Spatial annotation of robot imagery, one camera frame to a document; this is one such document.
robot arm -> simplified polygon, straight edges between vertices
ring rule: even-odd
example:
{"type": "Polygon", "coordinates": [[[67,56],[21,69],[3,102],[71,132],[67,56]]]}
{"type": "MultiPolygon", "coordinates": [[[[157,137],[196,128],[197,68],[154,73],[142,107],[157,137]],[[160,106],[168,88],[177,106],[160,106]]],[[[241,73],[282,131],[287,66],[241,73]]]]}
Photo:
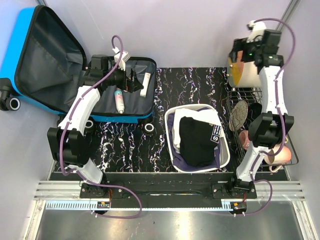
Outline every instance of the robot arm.
{"type": "Polygon", "coordinates": [[[132,69],[127,77],[125,62],[129,59],[128,52],[123,52],[118,68],[105,81],[93,87],[101,78],[108,74],[110,58],[94,55],[91,67],[82,78],[83,85],[78,88],[75,100],[63,121],[58,127],[51,127],[47,132],[53,159],[60,160],[60,143],[63,139],[63,162],[70,169],[78,171],[85,179],[92,183],[106,183],[105,175],[95,166],[89,156],[89,146],[85,141],[84,132],[90,114],[108,86],[117,86],[130,93],[143,89],[137,80],[136,72],[132,69]]]}
{"type": "Polygon", "coordinates": [[[235,63],[238,52],[243,51],[241,61],[254,62],[261,81],[262,111],[249,126],[249,147],[236,169],[236,176],[228,183],[229,191],[234,193],[245,193],[251,188],[265,156],[262,153],[269,152],[276,144],[281,143],[283,129],[279,113],[284,119],[285,134],[294,124],[294,117],[288,115],[284,102],[283,71],[276,79],[284,65],[283,56],[277,54],[281,32],[266,29],[263,22],[251,21],[247,27],[251,34],[248,38],[234,40],[229,58],[235,63]]]}

white plastic bin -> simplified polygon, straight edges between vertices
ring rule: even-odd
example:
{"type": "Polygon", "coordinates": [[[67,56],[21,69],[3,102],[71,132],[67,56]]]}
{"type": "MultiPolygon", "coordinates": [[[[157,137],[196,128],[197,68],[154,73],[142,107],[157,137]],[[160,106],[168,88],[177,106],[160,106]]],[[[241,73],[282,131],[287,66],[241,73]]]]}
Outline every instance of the white plastic bin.
{"type": "MultiPolygon", "coordinates": [[[[191,110],[199,110],[199,109],[203,109],[203,108],[208,108],[208,109],[212,109],[214,111],[216,111],[214,109],[213,106],[210,106],[208,104],[189,104],[189,105],[182,105],[182,106],[176,106],[173,108],[170,108],[168,111],[166,111],[165,115],[164,115],[164,122],[165,122],[165,131],[166,131],[166,140],[168,141],[168,144],[170,145],[170,139],[169,139],[169,129],[168,129],[168,115],[174,113],[177,109],[191,109],[191,110]]],[[[226,139],[226,135],[223,129],[221,129],[221,134],[220,134],[220,168],[225,167],[230,160],[230,152],[229,152],[229,148],[228,148],[228,144],[227,144],[227,139],[226,139]]],[[[170,153],[170,158],[171,158],[171,162],[173,164],[174,161],[174,156],[172,154],[171,151],[171,147],[169,146],[169,153],[170,153]]],[[[173,167],[181,173],[205,173],[205,172],[210,172],[213,170],[217,170],[218,168],[213,167],[213,168],[209,168],[209,169],[202,169],[202,170],[197,170],[197,171],[182,171],[180,170],[178,167],[176,167],[175,165],[173,165],[173,167]]]]}

gray speckled plate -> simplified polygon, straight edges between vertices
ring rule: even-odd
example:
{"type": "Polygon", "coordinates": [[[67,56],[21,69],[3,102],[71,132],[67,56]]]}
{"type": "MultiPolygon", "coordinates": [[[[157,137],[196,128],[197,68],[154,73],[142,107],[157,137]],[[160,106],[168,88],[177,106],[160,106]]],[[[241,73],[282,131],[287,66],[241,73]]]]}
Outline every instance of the gray speckled plate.
{"type": "Polygon", "coordinates": [[[232,109],[229,128],[231,131],[239,130],[244,124],[248,116],[248,104],[245,100],[239,101],[232,109]]]}

mug handle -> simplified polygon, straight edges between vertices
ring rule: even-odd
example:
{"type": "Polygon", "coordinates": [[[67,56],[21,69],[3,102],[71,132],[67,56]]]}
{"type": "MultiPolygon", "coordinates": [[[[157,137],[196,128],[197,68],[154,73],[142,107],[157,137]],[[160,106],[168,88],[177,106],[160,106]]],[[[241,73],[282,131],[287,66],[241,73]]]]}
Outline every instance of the mug handle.
{"type": "Polygon", "coordinates": [[[275,169],[272,169],[272,167],[273,167],[273,166],[269,166],[269,170],[270,170],[270,172],[272,172],[272,173],[276,173],[276,172],[278,172],[278,171],[279,171],[279,169],[282,167],[282,165],[276,166],[276,168],[275,168],[275,169]]]}

purple cloth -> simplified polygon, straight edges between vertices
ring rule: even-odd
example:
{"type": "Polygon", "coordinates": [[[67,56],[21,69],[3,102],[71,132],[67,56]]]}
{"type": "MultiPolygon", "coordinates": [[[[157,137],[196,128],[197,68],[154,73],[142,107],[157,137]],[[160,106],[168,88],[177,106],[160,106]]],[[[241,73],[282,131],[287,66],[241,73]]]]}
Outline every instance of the purple cloth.
{"type": "Polygon", "coordinates": [[[171,152],[173,155],[173,161],[172,164],[174,166],[176,166],[178,169],[180,169],[181,171],[184,172],[195,172],[195,171],[199,171],[199,170],[208,170],[208,169],[212,169],[212,168],[220,168],[220,142],[217,146],[217,149],[214,151],[214,161],[212,162],[212,164],[208,165],[208,166],[201,166],[201,167],[196,167],[196,166],[190,166],[186,163],[186,161],[183,159],[183,157],[176,152],[175,148],[174,148],[174,141],[173,141],[173,136],[172,136],[172,128],[174,126],[174,120],[175,120],[175,114],[171,113],[168,115],[168,119],[167,119],[167,125],[168,125],[168,129],[169,132],[167,132],[167,134],[169,134],[169,145],[171,148],[171,152]]]}

